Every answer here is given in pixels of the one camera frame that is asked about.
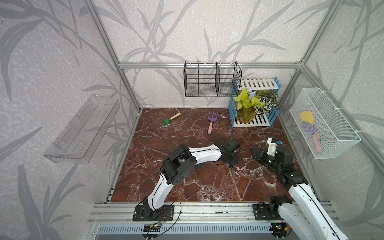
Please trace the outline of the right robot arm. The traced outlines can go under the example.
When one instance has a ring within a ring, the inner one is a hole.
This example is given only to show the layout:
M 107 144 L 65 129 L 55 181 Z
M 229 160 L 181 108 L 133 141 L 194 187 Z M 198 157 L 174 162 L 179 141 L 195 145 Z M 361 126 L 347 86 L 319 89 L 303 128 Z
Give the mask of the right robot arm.
M 290 148 L 271 143 L 267 151 L 256 150 L 253 158 L 274 172 L 290 194 L 272 196 L 268 204 L 254 205 L 256 220 L 282 220 L 301 240 L 348 239 L 320 204 L 304 176 L 294 170 Z

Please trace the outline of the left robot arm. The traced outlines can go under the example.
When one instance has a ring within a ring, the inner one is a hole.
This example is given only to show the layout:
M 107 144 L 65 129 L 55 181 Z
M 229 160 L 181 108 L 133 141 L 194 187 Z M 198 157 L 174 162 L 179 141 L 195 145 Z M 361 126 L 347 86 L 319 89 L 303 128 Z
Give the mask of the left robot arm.
M 143 200 L 146 215 L 151 218 L 159 212 L 172 188 L 180 184 L 194 167 L 201 167 L 207 162 L 221 161 L 233 168 L 239 160 L 237 153 L 239 147 L 240 143 L 236 139 L 201 148 L 178 146 L 163 160 L 159 181 L 152 193 Z

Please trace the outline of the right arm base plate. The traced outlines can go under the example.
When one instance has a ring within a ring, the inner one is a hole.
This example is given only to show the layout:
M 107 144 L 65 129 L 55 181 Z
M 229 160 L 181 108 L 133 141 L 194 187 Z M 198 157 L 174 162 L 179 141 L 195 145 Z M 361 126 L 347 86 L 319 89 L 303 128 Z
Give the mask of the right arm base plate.
M 269 209 L 265 202 L 259 202 L 252 205 L 253 214 L 256 221 L 280 221 L 282 218 L 274 211 Z

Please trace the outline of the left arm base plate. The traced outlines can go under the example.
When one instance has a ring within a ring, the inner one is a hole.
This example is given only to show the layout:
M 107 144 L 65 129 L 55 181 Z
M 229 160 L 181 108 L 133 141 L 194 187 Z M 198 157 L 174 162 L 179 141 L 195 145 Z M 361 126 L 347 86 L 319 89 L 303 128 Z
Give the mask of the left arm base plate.
M 146 210 L 144 205 L 137 205 L 134 210 L 133 221 L 134 222 L 159 222 L 159 221 L 172 221 L 174 218 L 175 206 L 164 205 L 162 208 L 151 211 Z

